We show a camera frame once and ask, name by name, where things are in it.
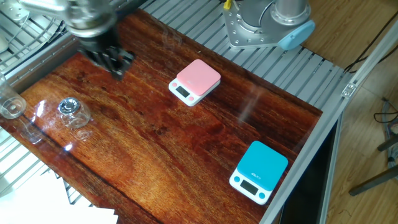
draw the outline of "blue kitchen scale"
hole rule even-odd
[[[229,183],[251,200],[264,205],[287,167],[287,159],[254,141],[243,155]]]

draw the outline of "metal mount plate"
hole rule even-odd
[[[0,11],[15,22],[24,22],[29,11],[22,8],[17,0],[0,0]]]
[[[255,49],[258,47],[275,47],[278,40],[268,34],[254,34],[243,29],[238,22],[238,9],[234,6],[231,9],[223,9],[225,27],[228,32],[229,42],[236,49]]]
[[[344,88],[341,96],[344,98],[350,98],[357,88],[358,87],[354,83],[349,83],[348,85],[346,85],[346,88]]]

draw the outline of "white paper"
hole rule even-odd
[[[63,179],[45,173],[0,198],[0,223],[116,224],[113,209],[69,204]]]

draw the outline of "kitchen scale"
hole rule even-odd
[[[259,205],[264,205],[287,167],[287,159],[254,141],[243,155],[229,183]]]
[[[194,60],[177,74],[169,90],[188,106],[195,106],[220,84],[221,75],[204,61]]]

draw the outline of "glass cup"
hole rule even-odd
[[[66,98],[58,106],[62,123],[70,129],[81,128],[91,117],[90,109],[76,98]]]
[[[26,101],[8,85],[6,77],[0,74],[0,114],[6,119],[14,119],[26,110]]]

